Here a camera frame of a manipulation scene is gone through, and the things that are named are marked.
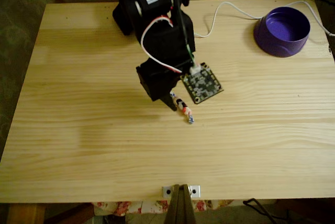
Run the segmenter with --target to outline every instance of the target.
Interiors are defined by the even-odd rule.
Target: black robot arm
[[[145,34],[143,46],[155,59],[181,73],[151,58],[136,70],[150,98],[153,101],[161,99],[174,110],[170,91],[176,86],[180,75],[189,72],[194,65],[192,52],[195,51],[193,24],[181,10],[181,4],[187,6],[189,0],[119,0],[113,11],[114,20],[123,34],[129,35],[134,31],[139,42],[154,19],[164,16],[170,20],[173,27],[166,21],[152,25]]]

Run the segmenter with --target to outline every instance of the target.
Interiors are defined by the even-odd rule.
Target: white cable
[[[289,3],[289,4],[285,5],[285,7],[288,7],[288,6],[293,5],[293,4],[296,4],[296,3],[304,3],[304,4],[306,4],[307,7],[309,8],[309,10],[312,12],[312,14],[313,14],[313,16],[314,16],[316,22],[317,22],[317,23],[320,25],[320,27],[326,32],[326,34],[329,35],[329,36],[331,36],[331,37],[334,37],[334,36],[335,36],[335,34],[330,33],[330,32],[329,32],[329,31],[322,25],[322,23],[321,23],[320,20],[318,19],[317,15],[315,14],[313,8],[310,6],[310,4],[309,4],[308,2],[306,2],[306,1],[296,1],[296,2],[292,2],[292,3]],[[213,28],[214,28],[216,15],[217,15],[217,13],[218,13],[218,11],[219,11],[219,8],[220,8],[223,4],[229,4],[230,6],[232,6],[233,8],[235,8],[236,10],[238,10],[239,12],[241,12],[241,13],[245,14],[246,16],[249,16],[249,17],[251,17],[251,18],[253,18],[253,19],[257,19],[257,20],[258,20],[258,19],[261,19],[261,18],[262,18],[262,17],[255,17],[255,16],[252,16],[252,15],[248,14],[247,12],[244,12],[243,10],[239,9],[238,7],[236,7],[233,3],[224,1],[224,2],[220,3],[219,6],[216,8],[216,11],[215,11],[215,14],[214,14],[214,17],[213,17],[213,22],[212,22],[212,24],[211,24],[211,29],[210,29],[209,33],[208,33],[207,35],[205,35],[205,36],[202,36],[202,35],[199,35],[199,34],[197,34],[197,33],[194,33],[194,36],[195,36],[195,37],[205,38],[205,37],[209,37],[209,36],[210,36],[210,34],[212,33]]]
[[[174,71],[174,72],[177,72],[177,73],[182,73],[181,70],[175,68],[175,67],[172,67],[166,63],[162,63],[161,61],[157,60],[156,58],[154,58],[144,47],[143,45],[143,41],[144,41],[144,37],[146,36],[146,33],[148,32],[148,30],[152,27],[152,25],[154,25],[156,22],[158,21],[167,21],[169,23],[169,25],[171,27],[173,27],[173,24],[171,22],[171,20],[165,16],[160,16],[160,17],[157,17],[155,18],[151,23],[149,23],[149,25],[147,26],[147,28],[144,30],[143,34],[142,34],[142,37],[141,37],[141,47],[143,49],[143,51],[154,61],[156,61],[157,63],[159,63],[160,65],[164,66],[164,67],[167,67],[168,69]]]
[[[320,25],[320,27],[326,32],[326,34],[329,35],[330,37],[335,37],[335,34],[330,33],[329,30],[326,29],[326,28],[322,25],[322,23],[321,23],[320,20],[318,19],[317,15],[315,14],[313,8],[310,6],[310,4],[309,4],[308,2],[306,2],[306,1],[296,1],[296,2],[292,2],[292,3],[289,3],[289,4],[285,5],[285,7],[288,7],[288,6],[293,5],[293,4],[296,4],[296,3],[304,3],[304,4],[306,4],[307,7],[309,8],[309,10],[312,12],[312,14],[313,14],[313,16],[314,16],[316,22],[317,22],[317,23]]]
[[[222,3],[220,3],[219,6],[216,8],[216,11],[215,11],[215,14],[214,14],[214,17],[213,17],[213,22],[212,22],[212,24],[211,24],[211,28],[210,28],[209,33],[208,33],[207,35],[205,35],[205,36],[202,36],[202,35],[199,35],[199,34],[197,34],[197,33],[194,33],[194,35],[195,35],[196,37],[205,38],[205,37],[209,37],[209,36],[210,36],[210,34],[212,33],[213,28],[214,28],[216,15],[217,15],[217,13],[218,13],[218,11],[219,11],[219,8],[220,8],[223,4],[228,4],[228,5],[232,6],[234,9],[238,10],[239,12],[241,12],[241,13],[245,14],[246,16],[249,16],[249,17],[251,17],[251,18],[253,18],[253,19],[257,19],[257,20],[258,20],[258,19],[261,19],[261,18],[262,18],[262,16],[261,16],[261,17],[255,17],[255,16],[252,16],[252,15],[248,14],[247,12],[244,12],[243,10],[239,9],[238,7],[236,7],[233,3],[230,3],[230,2],[222,2]]]

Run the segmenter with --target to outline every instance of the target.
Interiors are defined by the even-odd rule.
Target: fabric
[[[193,200],[194,212],[217,209],[228,206],[232,200]],[[162,214],[168,211],[170,201],[120,201],[120,202],[95,202],[92,203],[95,215],[125,214]]]

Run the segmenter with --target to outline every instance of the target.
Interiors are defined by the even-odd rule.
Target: plastic bowl
[[[260,19],[253,35],[257,45],[276,57],[290,57],[305,45],[310,31],[307,17],[290,7],[279,7]]]

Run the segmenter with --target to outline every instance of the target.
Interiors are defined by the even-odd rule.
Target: circuit board
[[[201,64],[201,70],[198,73],[182,75],[181,80],[195,104],[223,91],[221,84],[205,63]]]

